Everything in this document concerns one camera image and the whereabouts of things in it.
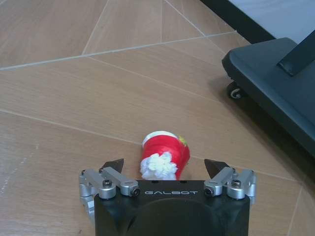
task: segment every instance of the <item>wooden floor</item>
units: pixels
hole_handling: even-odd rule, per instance
[[[0,235],[94,235],[78,173],[124,158],[140,178],[155,130],[187,140],[182,179],[204,158],[257,172],[251,236],[314,235],[313,159],[227,98],[221,59],[248,42],[198,0],[5,0],[0,32]]]

